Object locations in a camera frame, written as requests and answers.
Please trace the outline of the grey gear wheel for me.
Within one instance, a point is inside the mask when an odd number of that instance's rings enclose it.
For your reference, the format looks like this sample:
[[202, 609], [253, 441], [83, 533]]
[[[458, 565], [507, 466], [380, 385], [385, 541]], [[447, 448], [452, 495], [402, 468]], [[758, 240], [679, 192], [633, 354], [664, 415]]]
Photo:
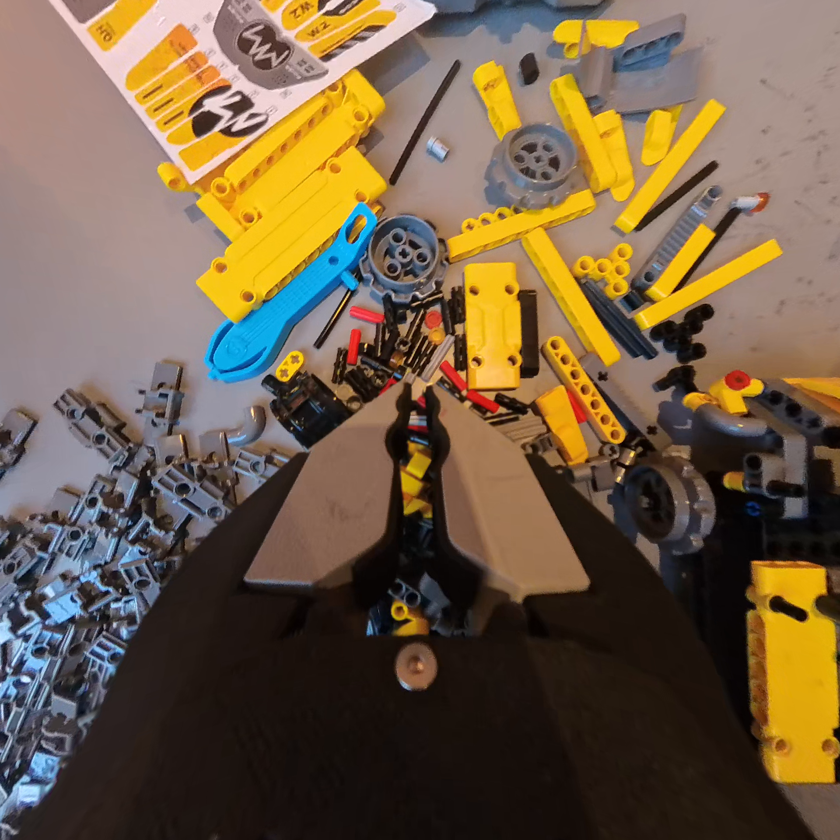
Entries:
[[588, 187], [572, 138], [545, 122], [507, 133], [490, 157], [485, 178], [490, 203], [525, 211], [556, 207]]

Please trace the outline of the group of long yellow beams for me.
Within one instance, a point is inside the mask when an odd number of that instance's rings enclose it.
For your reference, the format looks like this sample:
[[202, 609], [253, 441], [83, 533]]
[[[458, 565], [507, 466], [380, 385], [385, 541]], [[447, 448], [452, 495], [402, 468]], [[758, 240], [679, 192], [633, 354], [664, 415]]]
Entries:
[[[588, 187], [545, 209], [499, 206], [466, 220], [447, 241], [453, 262], [520, 242], [584, 349], [606, 366], [621, 360], [620, 347], [634, 357], [654, 358], [654, 331], [671, 316], [783, 255], [770, 239], [684, 283], [722, 232], [706, 224], [719, 198], [715, 185], [694, 200], [634, 275], [627, 273], [633, 253], [627, 243], [604, 260], [568, 266], [549, 236], [550, 228], [593, 211], [597, 194], [626, 203], [614, 223], [623, 235], [668, 206], [665, 190], [726, 111], [709, 100], [673, 139], [683, 105], [697, 96], [701, 63], [702, 49], [678, 50], [685, 30], [684, 14], [646, 26], [634, 20], [563, 21], [553, 36], [576, 64], [551, 81], [549, 94], [560, 120], [556, 126], [572, 138]], [[479, 66], [473, 82], [499, 142], [526, 125], [498, 63]]]

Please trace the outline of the small sticker sheet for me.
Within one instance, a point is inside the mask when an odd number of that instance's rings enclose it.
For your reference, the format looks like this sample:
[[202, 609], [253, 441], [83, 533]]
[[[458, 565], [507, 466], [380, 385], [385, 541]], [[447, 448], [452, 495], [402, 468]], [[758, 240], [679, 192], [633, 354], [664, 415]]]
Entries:
[[420, 1], [50, 5], [189, 185], [437, 11]]

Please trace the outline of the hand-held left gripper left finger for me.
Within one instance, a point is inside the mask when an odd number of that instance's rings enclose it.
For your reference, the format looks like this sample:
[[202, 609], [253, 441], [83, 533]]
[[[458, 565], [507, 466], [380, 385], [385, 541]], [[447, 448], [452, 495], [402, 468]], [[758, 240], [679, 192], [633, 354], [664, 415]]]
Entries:
[[245, 573], [260, 590], [383, 595], [402, 540], [412, 387], [394, 385], [311, 447]]

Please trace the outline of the pile of building bricks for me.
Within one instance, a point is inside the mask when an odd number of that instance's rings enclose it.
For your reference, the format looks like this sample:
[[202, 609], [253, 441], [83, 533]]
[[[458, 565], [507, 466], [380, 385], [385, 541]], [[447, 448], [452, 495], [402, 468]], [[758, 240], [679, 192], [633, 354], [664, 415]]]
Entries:
[[[437, 384], [492, 427], [529, 415], [515, 397], [478, 395], [466, 384], [466, 296], [383, 311], [351, 307], [375, 325], [351, 332], [331, 384], [292, 351], [269, 376], [269, 407], [304, 446], [391, 386]], [[201, 539], [247, 490], [267, 483], [289, 456], [256, 448], [266, 412], [251, 406], [239, 429], [210, 432], [196, 455], [180, 423], [183, 367], [156, 362], [139, 390], [143, 438], [103, 402], [65, 390], [54, 408], [73, 438], [104, 460], [84, 491], [56, 490], [45, 511], [2, 518], [2, 838], [44, 799], [97, 716], [132, 637]]]

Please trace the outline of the yellow blue beam assembly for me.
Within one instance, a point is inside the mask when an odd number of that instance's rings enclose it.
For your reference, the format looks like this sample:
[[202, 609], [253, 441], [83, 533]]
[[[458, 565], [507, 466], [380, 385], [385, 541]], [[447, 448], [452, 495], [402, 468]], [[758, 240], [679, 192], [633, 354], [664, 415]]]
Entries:
[[228, 239], [196, 284], [225, 320], [205, 355], [209, 377], [240, 382], [267, 370], [293, 328], [341, 286], [375, 223], [384, 177], [358, 143], [385, 110], [357, 69], [190, 184], [172, 163], [158, 174]]

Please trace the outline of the yellow rectangular panel piece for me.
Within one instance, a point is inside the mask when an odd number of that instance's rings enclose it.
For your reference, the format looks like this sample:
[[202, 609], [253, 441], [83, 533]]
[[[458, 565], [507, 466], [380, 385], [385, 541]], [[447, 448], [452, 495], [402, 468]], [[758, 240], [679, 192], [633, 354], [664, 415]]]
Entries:
[[523, 342], [517, 264], [468, 263], [464, 289], [469, 388], [516, 391], [522, 380]]

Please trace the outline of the yellow black brick vehicle model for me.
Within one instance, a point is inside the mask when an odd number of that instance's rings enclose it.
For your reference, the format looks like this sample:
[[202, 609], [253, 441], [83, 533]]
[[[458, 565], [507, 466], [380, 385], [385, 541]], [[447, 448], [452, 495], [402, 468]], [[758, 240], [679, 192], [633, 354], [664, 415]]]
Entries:
[[654, 384], [687, 430], [647, 427], [620, 512], [658, 546], [771, 779], [837, 782], [838, 379], [694, 379]]

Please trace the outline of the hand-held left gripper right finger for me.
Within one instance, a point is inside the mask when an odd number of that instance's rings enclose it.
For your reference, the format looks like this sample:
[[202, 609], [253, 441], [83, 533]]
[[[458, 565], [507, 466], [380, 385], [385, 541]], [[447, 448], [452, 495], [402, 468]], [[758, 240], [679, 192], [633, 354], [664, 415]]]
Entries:
[[590, 578], [522, 449], [437, 387], [425, 393], [436, 455], [430, 574], [457, 606], [492, 590], [584, 592]]

